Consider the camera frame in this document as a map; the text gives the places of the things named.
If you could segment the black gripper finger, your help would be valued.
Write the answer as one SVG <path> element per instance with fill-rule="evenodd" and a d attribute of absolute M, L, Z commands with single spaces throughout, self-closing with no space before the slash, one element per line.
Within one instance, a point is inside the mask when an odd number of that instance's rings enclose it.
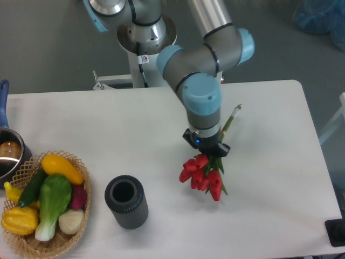
<path fill-rule="evenodd" d="M 218 143 L 212 148 L 212 155 L 214 157 L 226 157 L 230 151 L 231 147 L 227 144 Z"/>
<path fill-rule="evenodd" d="M 195 132 L 192 132 L 189 128 L 183 133 L 183 139 L 194 149 L 198 149 L 198 138 Z"/>

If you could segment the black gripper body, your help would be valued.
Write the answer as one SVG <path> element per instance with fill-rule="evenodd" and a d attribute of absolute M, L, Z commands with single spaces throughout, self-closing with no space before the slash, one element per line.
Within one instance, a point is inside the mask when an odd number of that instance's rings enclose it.
<path fill-rule="evenodd" d="M 199 134 L 196 136 L 198 138 L 198 150 L 203 154 L 212 155 L 212 148 L 220 142 L 220 131 L 207 138 L 202 138 Z"/>

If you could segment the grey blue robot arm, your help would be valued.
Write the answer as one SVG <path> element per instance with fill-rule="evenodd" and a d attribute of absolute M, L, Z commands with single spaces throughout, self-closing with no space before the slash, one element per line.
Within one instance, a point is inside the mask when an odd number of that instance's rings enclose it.
<path fill-rule="evenodd" d="M 217 76 L 250 59 L 254 40 L 233 25 L 223 1 L 188 4 L 203 37 L 203 44 L 191 51 L 176 44 L 176 26 L 160 1 L 84 1 L 98 31 L 116 32 L 133 87 L 171 87 L 187 112 L 183 138 L 201 153 L 222 158 L 230 148 L 221 139 Z"/>

